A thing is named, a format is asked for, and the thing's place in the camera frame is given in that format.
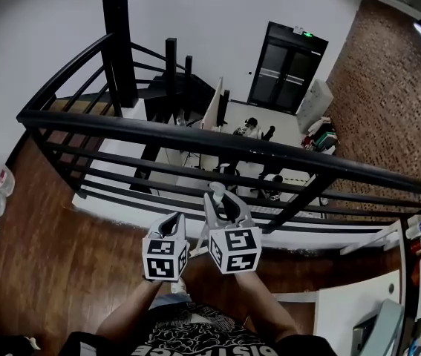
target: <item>brick wall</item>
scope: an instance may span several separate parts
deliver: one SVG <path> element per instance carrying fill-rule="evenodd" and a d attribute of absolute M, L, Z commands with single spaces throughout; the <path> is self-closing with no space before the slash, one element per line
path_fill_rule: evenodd
<path fill-rule="evenodd" d="M 337 156 L 421 179 L 421 36 L 413 21 L 362 1 L 327 80 L 334 95 L 327 114 L 340 141 Z M 406 197 L 363 184 L 335 187 Z"/>

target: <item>white wall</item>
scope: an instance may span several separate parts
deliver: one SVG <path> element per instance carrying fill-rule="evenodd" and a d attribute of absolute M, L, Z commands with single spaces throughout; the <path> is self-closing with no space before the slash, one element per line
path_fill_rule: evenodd
<path fill-rule="evenodd" d="M 15 120 L 20 109 L 61 66 L 105 33 L 101 4 L 101 0 L 0 0 L 4 159 L 23 132 Z M 164 39 L 177 37 L 179 63 L 193 55 L 193 70 L 200 78 L 216 85 L 223 76 L 231 98 L 246 100 L 253 78 L 248 73 L 256 69 L 268 21 L 297 25 L 329 41 L 316 73 L 325 80 L 358 6 L 359 0 L 129 0 L 131 40 L 163 53 Z M 149 62 L 146 55 L 135 59 Z M 139 77 L 150 76 L 146 73 Z M 85 75 L 80 78 L 61 93 L 73 93 Z"/>

